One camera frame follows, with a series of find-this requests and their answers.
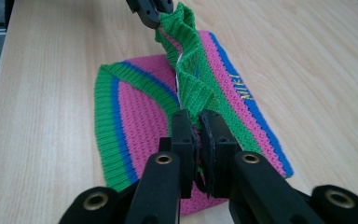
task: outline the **black object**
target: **black object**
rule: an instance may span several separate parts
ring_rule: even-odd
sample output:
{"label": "black object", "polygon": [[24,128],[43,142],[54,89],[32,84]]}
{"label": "black object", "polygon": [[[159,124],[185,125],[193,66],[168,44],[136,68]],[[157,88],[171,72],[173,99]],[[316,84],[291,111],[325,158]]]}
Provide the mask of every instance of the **black object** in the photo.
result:
{"label": "black object", "polygon": [[172,0],[126,0],[132,13],[138,13],[142,23],[151,28],[159,27],[159,12],[172,13]]}
{"label": "black object", "polygon": [[[126,197],[108,188],[90,189],[75,199],[60,223],[179,223],[179,199],[191,196],[181,194],[191,190],[189,179],[205,179],[197,186],[208,197],[228,198],[234,223],[358,223],[357,195],[335,186],[320,186],[311,196],[296,191],[262,155],[240,150],[220,114],[203,110],[199,118],[200,161],[188,112],[179,111],[172,117],[172,138],[160,139],[138,186],[128,187]],[[194,175],[195,167],[202,172]],[[102,189],[113,202],[91,213],[84,204]]]}

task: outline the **folded cloth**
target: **folded cloth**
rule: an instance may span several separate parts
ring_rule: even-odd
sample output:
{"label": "folded cloth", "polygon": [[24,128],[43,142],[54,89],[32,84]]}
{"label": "folded cloth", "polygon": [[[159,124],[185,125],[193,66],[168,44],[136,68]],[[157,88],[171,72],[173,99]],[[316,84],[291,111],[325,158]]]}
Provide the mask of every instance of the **folded cloth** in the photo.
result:
{"label": "folded cloth", "polygon": [[[284,177],[293,170],[216,37],[197,31],[192,11],[179,3],[160,14],[156,40],[167,55],[103,65],[95,84],[95,133],[108,187],[122,191],[143,173],[160,137],[170,136],[171,116],[181,108],[199,128],[206,108],[222,114],[242,148],[264,155]],[[209,200],[193,188],[182,200],[189,215],[224,200]]]}

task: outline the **crocheted fabric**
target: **crocheted fabric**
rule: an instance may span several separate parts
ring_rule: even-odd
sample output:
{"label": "crocheted fabric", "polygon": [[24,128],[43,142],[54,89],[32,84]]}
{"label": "crocheted fabric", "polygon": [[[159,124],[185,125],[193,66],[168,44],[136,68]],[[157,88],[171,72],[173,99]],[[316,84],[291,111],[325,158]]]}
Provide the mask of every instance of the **crocheted fabric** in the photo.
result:
{"label": "crocheted fabric", "polygon": [[[143,173],[147,158],[158,151],[160,137],[170,136],[171,116],[212,109],[246,150],[264,155],[284,177],[293,170],[255,99],[229,62],[216,37],[195,29],[192,11],[179,3],[173,14],[160,14],[156,40],[167,55],[134,58],[103,65],[95,84],[95,132],[108,187],[122,191]],[[189,215],[224,200],[208,200],[193,187],[182,200]]]}

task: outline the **round joint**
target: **round joint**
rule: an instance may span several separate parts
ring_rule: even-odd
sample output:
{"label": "round joint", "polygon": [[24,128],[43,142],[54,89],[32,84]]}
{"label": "round joint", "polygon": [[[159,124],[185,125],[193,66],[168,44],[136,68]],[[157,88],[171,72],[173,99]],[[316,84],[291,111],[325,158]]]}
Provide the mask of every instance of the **round joint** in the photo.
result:
{"label": "round joint", "polygon": [[342,208],[354,207],[353,199],[341,191],[330,189],[324,195],[330,203],[338,207],[342,207]]}
{"label": "round joint", "polygon": [[243,154],[242,155],[242,160],[246,161],[248,163],[258,163],[258,162],[260,162],[260,159],[258,159],[258,157],[256,155],[249,154],[249,153]]}
{"label": "round joint", "polygon": [[89,197],[83,202],[83,207],[89,211],[100,209],[104,207],[107,203],[109,197],[100,191],[91,193]]}
{"label": "round joint", "polygon": [[156,163],[165,165],[172,161],[172,157],[166,154],[162,154],[156,157]]}

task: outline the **table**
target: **table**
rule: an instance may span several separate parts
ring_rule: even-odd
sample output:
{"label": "table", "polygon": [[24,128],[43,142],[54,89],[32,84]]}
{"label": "table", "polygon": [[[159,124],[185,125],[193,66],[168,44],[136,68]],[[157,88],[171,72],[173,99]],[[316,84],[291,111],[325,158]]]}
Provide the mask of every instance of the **table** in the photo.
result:
{"label": "table", "polygon": [[[358,194],[358,1],[184,2],[280,139],[288,182]],[[104,185],[98,68],[163,52],[124,0],[15,2],[0,60],[0,223],[57,223],[80,192]],[[232,219],[225,203],[182,223]]]}

